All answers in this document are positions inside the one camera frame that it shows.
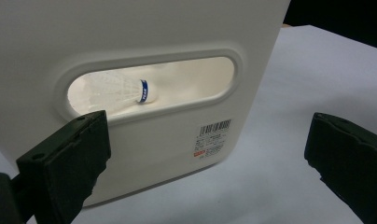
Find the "barcode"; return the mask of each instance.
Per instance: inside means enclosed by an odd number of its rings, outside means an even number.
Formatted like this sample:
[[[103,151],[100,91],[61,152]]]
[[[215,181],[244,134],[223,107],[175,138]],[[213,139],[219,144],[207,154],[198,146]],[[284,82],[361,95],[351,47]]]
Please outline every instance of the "barcode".
[[[230,127],[231,119],[224,120],[218,123],[209,124],[201,127],[200,136],[207,133],[215,133],[220,130],[228,129]]]

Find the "white tabletop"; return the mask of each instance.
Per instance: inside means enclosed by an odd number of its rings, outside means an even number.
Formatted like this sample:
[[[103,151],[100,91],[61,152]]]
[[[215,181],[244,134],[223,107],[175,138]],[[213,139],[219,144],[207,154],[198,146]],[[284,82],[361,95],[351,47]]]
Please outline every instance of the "white tabletop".
[[[225,161],[84,209],[74,223],[361,223],[303,158],[314,112],[377,133],[377,49],[312,26],[283,28]],[[16,174],[1,154],[0,172]]]

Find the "shuttlecock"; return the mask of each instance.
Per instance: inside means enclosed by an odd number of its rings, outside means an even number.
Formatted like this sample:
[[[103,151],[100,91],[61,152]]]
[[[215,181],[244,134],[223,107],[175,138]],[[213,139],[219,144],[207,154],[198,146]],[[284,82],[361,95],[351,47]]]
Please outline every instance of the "shuttlecock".
[[[84,76],[89,95],[89,111],[117,112],[130,105],[150,103],[157,98],[157,89],[143,79],[124,76],[116,70]]]

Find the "red logo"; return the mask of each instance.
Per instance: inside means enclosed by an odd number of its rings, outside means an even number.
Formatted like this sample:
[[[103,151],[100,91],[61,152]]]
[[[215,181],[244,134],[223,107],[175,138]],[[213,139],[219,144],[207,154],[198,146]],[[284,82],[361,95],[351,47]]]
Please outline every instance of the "red logo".
[[[194,157],[198,157],[199,155],[202,155],[203,153],[205,153],[205,150],[194,152]]]

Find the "barcode label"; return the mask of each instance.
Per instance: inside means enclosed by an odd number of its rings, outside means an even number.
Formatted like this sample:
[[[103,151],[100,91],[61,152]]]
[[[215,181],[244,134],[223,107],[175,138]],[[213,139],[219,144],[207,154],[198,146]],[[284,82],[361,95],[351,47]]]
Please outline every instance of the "barcode label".
[[[199,128],[195,139],[193,157],[199,160],[216,155],[225,145],[231,119],[226,119]]]
[[[209,124],[201,127],[200,136],[204,136],[208,133],[216,133],[223,129],[229,129],[231,123],[231,119],[224,120],[218,123]]]

